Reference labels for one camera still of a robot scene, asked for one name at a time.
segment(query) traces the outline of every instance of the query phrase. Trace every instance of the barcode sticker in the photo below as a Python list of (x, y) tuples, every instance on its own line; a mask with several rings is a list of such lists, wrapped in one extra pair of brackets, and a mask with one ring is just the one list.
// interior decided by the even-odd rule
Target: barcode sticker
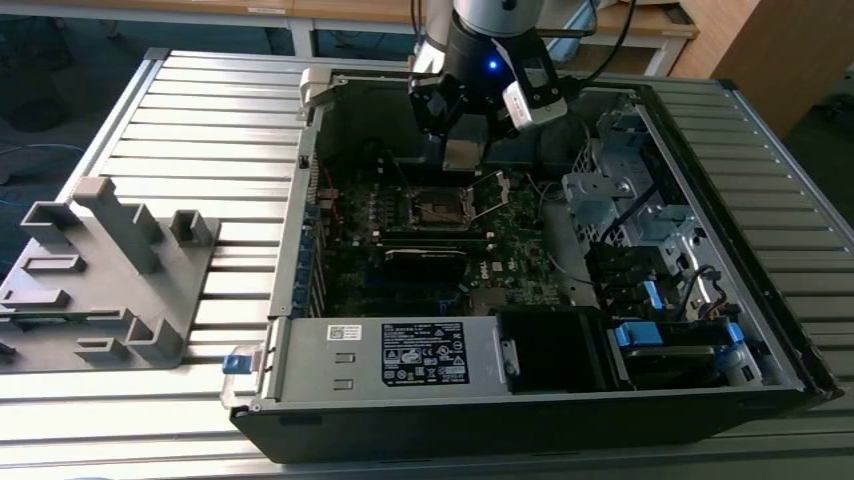
[(330, 325), (326, 339), (329, 341), (362, 340), (362, 325)]
[(267, 13), (270, 15), (285, 15), (285, 8), (247, 8), (250, 13)]

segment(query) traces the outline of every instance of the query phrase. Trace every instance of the motherboard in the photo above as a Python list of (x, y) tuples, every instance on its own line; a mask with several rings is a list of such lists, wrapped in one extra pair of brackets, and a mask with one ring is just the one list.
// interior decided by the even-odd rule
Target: motherboard
[(526, 173), (438, 176), (382, 157), (318, 169), (327, 316), (477, 316), (569, 303), (543, 247), (547, 198)]

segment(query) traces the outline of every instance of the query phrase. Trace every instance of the wire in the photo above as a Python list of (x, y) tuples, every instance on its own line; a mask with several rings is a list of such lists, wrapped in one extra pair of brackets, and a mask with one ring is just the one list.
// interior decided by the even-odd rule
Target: wire
[(590, 282), (590, 281), (587, 281), (587, 280), (582, 280), (581, 278), (578, 278), (578, 277), (577, 277), (577, 276), (574, 276), (574, 275), (570, 275), (570, 273), (569, 273), (569, 272), (563, 269), (563, 267), (558, 264), (558, 261), (555, 260), (555, 257), (553, 257), (553, 256), (551, 256), (551, 253), (547, 253), (546, 255), (549, 256), (549, 261), (550, 261), (550, 262), (551, 262), (551, 264), (554, 265), (555, 269), (557, 269), (557, 270), (558, 270), (563, 275), (566, 275), (567, 277), (570, 277), (570, 279), (571, 279), (571, 280), (575, 280), (578, 283), (583, 283), (583, 284), (587, 284), (587, 285), (593, 285), (593, 286), (595, 286), (595, 285), (597, 285), (595, 283), (593, 283), (593, 282)]
[(534, 187), (534, 191), (537, 192), (537, 194), (542, 195), (543, 191), (539, 188), (537, 188), (537, 184), (534, 183), (534, 179), (531, 178), (531, 174), (526, 172), (525, 176), (529, 179), (529, 182), (531, 182), (531, 186)]
[(712, 308), (709, 308), (709, 310), (706, 310), (706, 313), (704, 314), (704, 317), (701, 318), (701, 320), (712, 320), (713, 318), (716, 318), (718, 311), (721, 310), (721, 308), (724, 307), (724, 305), (726, 304), (726, 300), (728, 300), (728, 296), (726, 296), (726, 290), (724, 290), (724, 288), (721, 288), (721, 285), (718, 285), (718, 281), (713, 280), (712, 282), (712, 288), (716, 289), (716, 291), (718, 292), (718, 300), (716, 300), (716, 303), (712, 304)]
[(685, 313), (688, 312), (688, 309), (689, 309), (689, 301), (692, 300), (692, 292), (694, 291), (694, 285), (697, 285), (697, 280), (700, 279), (700, 276), (704, 273), (706, 273), (709, 270), (716, 270), (716, 267), (713, 267), (709, 264), (704, 264), (700, 267), (697, 267), (697, 270), (694, 270), (694, 273), (692, 274), (692, 279), (689, 280), (689, 285), (685, 290), (682, 302), (680, 302), (680, 310), (677, 310), (677, 321), (685, 318)]
[[(419, 12), (418, 12), (419, 18), (421, 18), (421, 0), (419, 0)], [(415, 20), (415, 0), (410, 0), (410, 20), (413, 21), (413, 33), (415, 34), (415, 46), (421, 45), (422, 43), (422, 32), (421, 32), (421, 22), (417, 22)]]
[(624, 225), (624, 223), (626, 223), (626, 220), (632, 218), (636, 212), (641, 210), (641, 207), (644, 206), (644, 204), (648, 202), (650, 197), (653, 197), (656, 190), (657, 188), (656, 188), (656, 185), (653, 184), (650, 188), (648, 188), (646, 192), (644, 192), (641, 196), (636, 199), (634, 203), (629, 206), (629, 208), (622, 213), (622, 215), (617, 217), (614, 222), (612, 222), (612, 225), (609, 226), (609, 228), (602, 233), (602, 236), (599, 237), (599, 242), (602, 243), (606, 242), (609, 236), (617, 231), (617, 229)]
[(620, 49), (624, 46), (624, 42), (626, 41), (626, 36), (629, 35), (629, 27), (632, 26), (632, 18), (636, 15), (636, 7), (637, 6), (638, 6), (638, 0), (632, 0), (630, 3), (629, 3), (629, 14), (626, 15), (626, 23), (624, 24), (624, 30), (620, 32), (620, 37), (617, 38), (617, 43), (614, 44), (614, 47), (612, 48), (612, 53), (609, 54), (607, 58), (602, 62), (602, 65), (599, 65), (599, 68), (597, 68), (594, 70), (594, 72), (590, 75), (587, 75), (587, 78), (585, 78), (585, 80), (582, 80), (582, 84), (590, 85), (590, 83), (597, 78), (599, 78), (599, 75), (602, 75), (602, 72), (605, 72), (605, 69), (609, 68), (609, 65), (614, 61), (614, 57), (617, 57), (617, 52), (620, 52)]
[(423, 15), (422, 0), (418, 0), (418, 35), (419, 35), (419, 40), (425, 41), (425, 35), (422, 33), (422, 27), (425, 25), (425, 19), (423, 19), (422, 15)]
[(546, 194), (549, 193), (549, 189), (558, 185), (558, 182), (551, 182), (543, 187), (543, 191), (539, 194), (539, 205), (537, 206), (537, 218), (543, 215), (543, 202), (546, 201)]

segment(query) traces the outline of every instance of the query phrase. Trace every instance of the desk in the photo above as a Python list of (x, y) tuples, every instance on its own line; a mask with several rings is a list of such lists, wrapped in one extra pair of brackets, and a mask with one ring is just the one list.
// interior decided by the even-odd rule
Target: desk
[[(628, 6), (599, 11), (599, 32), (585, 44), (613, 45), (626, 19)], [(315, 31), (409, 34), (410, 3), (406, 0), (14, 0), (0, 2), (0, 13), (103, 20), (197, 23), (287, 28), (298, 57), (314, 57)], [(543, 28), (563, 28), (569, 13), (546, 12)], [(670, 21), (658, 6), (638, 7), (625, 45), (654, 49), (648, 75), (668, 75), (694, 25)]]

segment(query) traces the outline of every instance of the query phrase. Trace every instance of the aluminum extrusion table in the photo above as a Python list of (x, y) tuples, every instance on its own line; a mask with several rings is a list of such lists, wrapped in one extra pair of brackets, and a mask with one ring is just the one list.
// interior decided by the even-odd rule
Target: aluminum extrusion table
[[(405, 69), (391, 62), (313, 62)], [(59, 200), (80, 176), (104, 175), (120, 198), (146, 202), (155, 215), (187, 208), (223, 220), (187, 356), (168, 371), (0, 376), (3, 478), (501, 478), (585, 469), (586, 479), (605, 479), (624, 467), (634, 467), (633, 478), (804, 478), (854, 467), (852, 396), (686, 446), (405, 463), (271, 463), (221, 406), (221, 361), (237, 345), (265, 336), (301, 136), (298, 83), (309, 66), (287, 57), (150, 52)], [(712, 81), (612, 78), (642, 81), (660, 92), (832, 369), (850, 382), (848, 226), (738, 92)], [(254, 379), (241, 377), (238, 392), (254, 388)]]

